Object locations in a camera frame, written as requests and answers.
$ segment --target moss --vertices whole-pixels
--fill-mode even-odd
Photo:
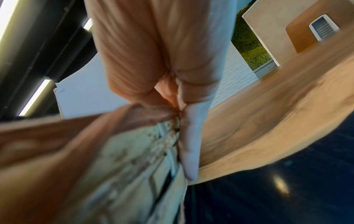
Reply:
[[[256,35],[242,18],[242,15],[255,1],[256,0],[250,2],[237,14],[235,30],[231,39],[236,49],[241,53],[252,70],[257,69],[271,59],[266,49],[262,46]]]

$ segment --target black ceiling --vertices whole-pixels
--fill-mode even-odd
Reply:
[[[97,51],[86,20],[83,0],[20,0],[0,44],[0,121],[19,119],[44,76],[59,82],[92,59]],[[31,117],[55,113],[50,91]]]

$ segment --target human hand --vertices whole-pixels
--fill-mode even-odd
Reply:
[[[218,89],[236,0],[85,0],[110,89],[182,110],[179,157],[198,177],[201,129]]]

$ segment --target beige panel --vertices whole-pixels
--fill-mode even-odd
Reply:
[[[296,55],[286,26],[317,0],[258,0],[245,21],[280,65]]]

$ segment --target vent grille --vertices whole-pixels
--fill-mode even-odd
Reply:
[[[327,15],[322,15],[310,24],[310,29],[320,41],[336,33],[339,27]]]

